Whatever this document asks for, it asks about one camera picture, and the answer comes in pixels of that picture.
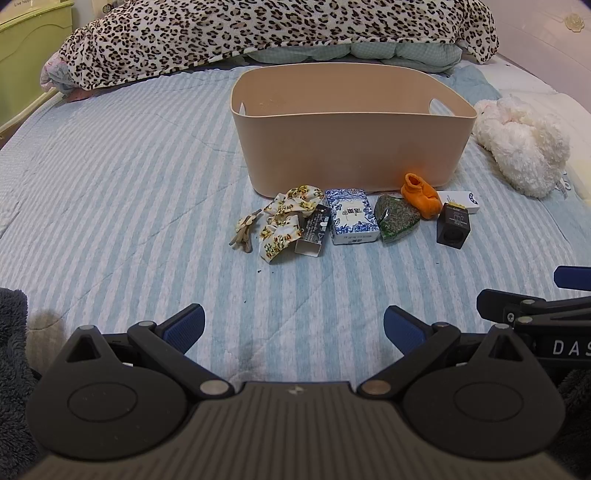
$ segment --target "white wall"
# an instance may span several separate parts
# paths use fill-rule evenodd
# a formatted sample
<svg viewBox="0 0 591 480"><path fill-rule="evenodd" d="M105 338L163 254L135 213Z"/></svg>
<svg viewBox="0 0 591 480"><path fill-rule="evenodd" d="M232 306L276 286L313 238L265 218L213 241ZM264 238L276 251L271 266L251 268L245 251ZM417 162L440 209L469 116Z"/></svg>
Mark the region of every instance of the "white wall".
<svg viewBox="0 0 591 480"><path fill-rule="evenodd" d="M72 28L83 27L97 17L93 12L92 0L76 0L72 7Z"/></svg>

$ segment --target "tan plastic storage basket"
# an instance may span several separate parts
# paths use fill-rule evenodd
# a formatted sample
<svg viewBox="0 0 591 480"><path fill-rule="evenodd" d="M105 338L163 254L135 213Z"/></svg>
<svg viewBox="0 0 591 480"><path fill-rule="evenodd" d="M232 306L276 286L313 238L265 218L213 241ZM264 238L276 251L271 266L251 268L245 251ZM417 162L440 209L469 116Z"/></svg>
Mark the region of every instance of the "tan plastic storage basket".
<svg viewBox="0 0 591 480"><path fill-rule="evenodd" d="M453 115L431 115L433 99ZM476 118L429 75L366 63L249 70L231 104L252 186L266 197L305 184L398 190L408 172L444 185Z"/></svg>

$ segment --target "green checkered pillow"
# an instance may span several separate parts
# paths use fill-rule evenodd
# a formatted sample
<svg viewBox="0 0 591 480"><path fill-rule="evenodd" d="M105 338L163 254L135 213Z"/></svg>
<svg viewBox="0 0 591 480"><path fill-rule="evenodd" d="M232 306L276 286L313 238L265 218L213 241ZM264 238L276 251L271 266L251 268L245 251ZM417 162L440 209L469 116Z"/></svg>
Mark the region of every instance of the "green checkered pillow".
<svg viewBox="0 0 591 480"><path fill-rule="evenodd" d="M362 42L317 47L276 47L254 51L249 57L261 63L286 64L306 60L328 61L352 54L359 59L381 60L386 65L438 73L450 69L462 58L462 49L443 43Z"/></svg>

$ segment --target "blue gripper pad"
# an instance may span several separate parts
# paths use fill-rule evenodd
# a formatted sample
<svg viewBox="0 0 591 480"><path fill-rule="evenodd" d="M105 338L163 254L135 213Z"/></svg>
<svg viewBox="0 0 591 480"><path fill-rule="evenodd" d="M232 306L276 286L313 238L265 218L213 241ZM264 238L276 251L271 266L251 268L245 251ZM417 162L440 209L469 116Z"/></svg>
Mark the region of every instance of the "blue gripper pad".
<svg viewBox="0 0 591 480"><path fill-rule="evenodd" d="M192 303L158 325L154 333L181 353L186 353L205 330L205 310Z"/></svg>
<svg viewBox="0 0 591 480"><path fill-rule="evenodd" d="M558 288L591 291L591 267L556 267L554 283Z"/></svg>
<svg viewBox="0 0 591 480"><path fill-rule="evenodd" d="M390 305L384 313L384 332L404 355L427 341L432 329L400 307Z"/></svg>

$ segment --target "leopard print blanket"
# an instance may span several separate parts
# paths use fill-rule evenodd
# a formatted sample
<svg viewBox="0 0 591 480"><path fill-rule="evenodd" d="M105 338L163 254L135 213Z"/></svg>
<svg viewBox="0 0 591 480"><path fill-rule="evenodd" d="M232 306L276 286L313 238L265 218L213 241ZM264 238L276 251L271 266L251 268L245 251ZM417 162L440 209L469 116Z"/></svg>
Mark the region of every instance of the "leopard print blanket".
<svg viewBox="0 0 591 480"><path fill-rule="evenodd" d="M481 1L128 0L76 30L60 57L91 90L271 47L459 40L481 63L495 54Z"/></svg>

